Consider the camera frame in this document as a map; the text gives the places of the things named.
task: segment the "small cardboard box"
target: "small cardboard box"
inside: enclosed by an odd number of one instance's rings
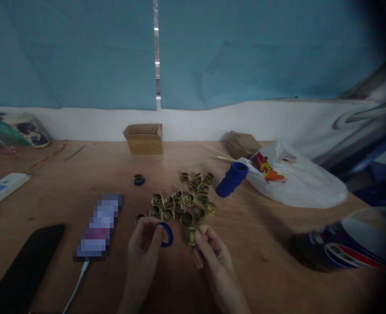
[[[130,124],[123,134],[132,154],[162,154],[162,124]]]
[[[251,134],[235,131],[229,133],[227,145],[234,159],[241,157],[248,159],[262,147]]]

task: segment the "brass bottle cap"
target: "brass bottle cap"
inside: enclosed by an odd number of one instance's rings
[[[214,178],[214,175],[208,172],[205,178],[203,179],[203,182],[206,182],[208,185],[212,185],[212,183],[214,182]]]
[[[179,202],[183,198],[183,193],[177,190],[172,194],[172,198],[174,199],[174,202]]]
[[[174,221],[175,215],[172,209],[166,208],[162,212],[162,221],[166,223],[172,223]]]
[[[202,182],[202,174],[198,173],[198,174],[194,175],[194,177],[192,178],[192,181],[196,182],[197,185],[199,185]]]
[[[184,242],[188,246],[195,246],[196,245],[196,240],[194,238],[194,233],[196,231],[198,231],[202,234],[202,230],[196,225],[192,225],[191,227],[186,228],[186,230],[184,231]]]
[[[152,205],[160,206],[162,204],[162,196],[160,194],[152,194]]]
[[[174,199],[172,198],[172,196],[167,196],[164,199],[163,204],[165,208],[174,209]]]
[[[209,193],[206,191],[200,191],[197,194],[197,199],[202,203],[205,204],[209,201]]]
[[[184,205],[180,202],[177,202],[175,205],[174,205],[174,212],[177,216],[180,216],[181,214],[185,213],[186,212],[186,208],[184,207]]]
[[[182,172],[180,174],[180,182],[182,183],[189,182],[189,174],[187,172]]]
[[[157,205],[153,205],[149,210],[149,216],[155,217],[161,220],[161,216],[162,216],[161,208],[159,208]]]
[[[191,194],[191,193],[187,193],[184,197],[183,197],[183,204],[185,206],[193,206],[195,203],[195,199],[194,199],[194,195]]]
[[[145,215],[144,214],[139,214],[139,215],[135,216],[135,225],[138,223],[139,219],[141,219],[142,217],[145,217]]]
[[[214,203],[208,202],[203,205],[203,210],[208,216],[213,216],[216,214],[216,205]]]
[[[199,185],[195,181],[191,181],[189,184],[189,191],[192,193],[197,193],[199,190]]]
[[[180,223],[184,228],[188,228],[193,224],[193,215],[185,212],[180,216]]]
[[[206,212],[202,207],[196,207],[193,210],[193,217],[195,222],[203,222],[206,219]]]
[[[142,179],[143,179],[142,174],[135,174],[135,181],[136,181],[136,182],[141,182]]]
[[[205,181],[203,181],[203,182],[200,184],[200,190],[201,190],[201,191],[209,191],[209,184],[206,183]]]

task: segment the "blue curtain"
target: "blue curtain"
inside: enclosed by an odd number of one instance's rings
[[[156,110],[152,0],[0,0],[0,106]]]
[[[386,60],[361,5],[160,1],[161,106],[211,109],[247,100],[337,97]]]

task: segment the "blue plastic cap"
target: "blue plastic cap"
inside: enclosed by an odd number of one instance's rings
[[[168,224],[166,224],[165,222],[160,222],[159,225],[163,226],[165,231],[168,234],[168,243],[164,243],[164,242],[161,243],[162,248],[167,248],[167,247],[171,246],[172,242],[174,241],[174,236],[172,235],[172,230],[171,230],[170,226]]]
[[[145,178],[144,177],[142,177],[142,181],[140,181],[140,182],[136,182],[136,180],[133,181],[133,184],[137,185],[137,186],[143,185],[144,183],[145,183]]]

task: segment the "wooden table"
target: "wooden table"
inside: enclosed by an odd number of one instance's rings
[[[0,179],[10,172],[23,172],[62,143],[0,158]],[[83,144],[84,149],[64,161]],[[223,143],[208,144],[228,153]],[[197,143],[165,143],[163,155],[132,155],[126,143],[69,142],[60,155],[36,167],[31,180],[0,203],[0,280],[33,231],[65,223],[66,232],[30,308],[61,313],[82,266],[72,261],[72,252],[96,200],[101,194],[122,194],[123,211],[110,256],[89,266],[69,310],[114,313],[124,290],[127,244],[135,215],[148,214],[158,187],[173,191],[181,172],[212,172],[215,187],[229,166]],[[133,184],[137,173],[146,179],[140,187]],[[349,195],[344,204],[328,210],[292,208],[261,195],[247,180],[225,199],[215,194],[214,187],[210,200],[218,210],[206,223],[227,244],[253,313],[352,313],[366,306],[378,271],[316,273],[300,265],[286,249],[292,233],[339,220],[365,207],[364,202]],[[183,242],[180,224],[176,221],[171,227],[174,244],[160,252],[143,312],[215,312],[206,278]]]

